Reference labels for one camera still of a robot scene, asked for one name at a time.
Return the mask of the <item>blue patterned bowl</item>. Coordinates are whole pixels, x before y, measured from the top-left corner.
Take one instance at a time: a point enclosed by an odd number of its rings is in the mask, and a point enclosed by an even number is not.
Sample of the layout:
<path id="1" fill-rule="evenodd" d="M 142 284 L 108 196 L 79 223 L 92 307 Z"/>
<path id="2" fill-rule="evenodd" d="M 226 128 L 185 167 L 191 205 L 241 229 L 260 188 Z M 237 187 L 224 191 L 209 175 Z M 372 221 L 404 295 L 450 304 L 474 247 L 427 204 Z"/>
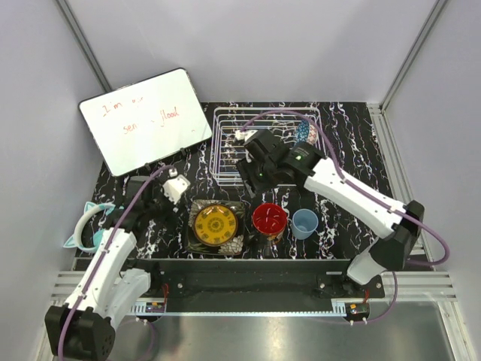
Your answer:
<path id="1" fill-rule="evenodd" d="M 308 121 L 302 120 L 295 131 L 295 139 L 297 143 L 307 142 L 308 144 L 314 144 L 317 139 L 316 129 Z"/>

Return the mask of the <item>yellow round plate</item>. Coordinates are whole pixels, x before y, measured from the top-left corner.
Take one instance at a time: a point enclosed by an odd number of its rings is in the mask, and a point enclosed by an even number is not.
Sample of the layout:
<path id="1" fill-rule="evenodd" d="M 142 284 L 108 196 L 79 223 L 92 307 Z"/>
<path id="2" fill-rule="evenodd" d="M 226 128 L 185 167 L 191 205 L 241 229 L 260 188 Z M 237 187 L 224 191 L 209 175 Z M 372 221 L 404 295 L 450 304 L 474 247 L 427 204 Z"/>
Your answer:
<path id="1" fill-rule="evenodd" d="M 196 238 L 209 247 L 217 247 L 233 239 L 237 228 L 236 215 L 224 205 L 208 205 L 202 208 L 193 223 Z"/>

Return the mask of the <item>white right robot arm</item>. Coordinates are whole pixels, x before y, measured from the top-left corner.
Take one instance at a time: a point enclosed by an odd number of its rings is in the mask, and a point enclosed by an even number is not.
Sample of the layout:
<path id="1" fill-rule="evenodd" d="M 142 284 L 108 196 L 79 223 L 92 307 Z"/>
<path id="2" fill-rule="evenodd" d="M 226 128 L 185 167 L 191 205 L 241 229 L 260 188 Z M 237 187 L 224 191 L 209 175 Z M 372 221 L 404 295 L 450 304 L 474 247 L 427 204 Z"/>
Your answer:
<path id="1" fill-rule="evenodd" d="M 417 201 L 407 204 L 392 199 L 347 173 L 338 174 L 333 159 L 305 141 L 289 146 L 267 129 L 236 131 L 245 149 L 237 170 L 251 194 L 280 184 L 294 184 L 321 195 L 348 211 L 378 237 L 348 266 L 341 289 L 358 298 L 372 278 L 384 271 L 404 268 L 421 229 L 425 208 Z"/>

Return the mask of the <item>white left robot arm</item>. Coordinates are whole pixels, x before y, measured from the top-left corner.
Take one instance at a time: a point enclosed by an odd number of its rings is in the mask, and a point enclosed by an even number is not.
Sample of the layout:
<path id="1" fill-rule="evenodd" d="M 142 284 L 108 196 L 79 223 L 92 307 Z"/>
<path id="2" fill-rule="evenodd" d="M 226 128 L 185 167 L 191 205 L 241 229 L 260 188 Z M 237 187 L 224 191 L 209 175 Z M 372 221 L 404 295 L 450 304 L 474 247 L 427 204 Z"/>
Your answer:
<path id="1" fill-rule="evenodd" d="M 158 264 L 127 259 L 135 249 L 142 225 L 177 211 L 190 182 L 170 175 L 155 193 L 149 177 L 132 177 L 120 206 L 96 205 L 86 216 L 109 212 L 98 247 L 83 277 L 63 305 L 52 305 L 44 322 L 50 349 L 60 360 L 106 360 L 116 331 L 136 301 L 161 293 L 168 296 Z"/>

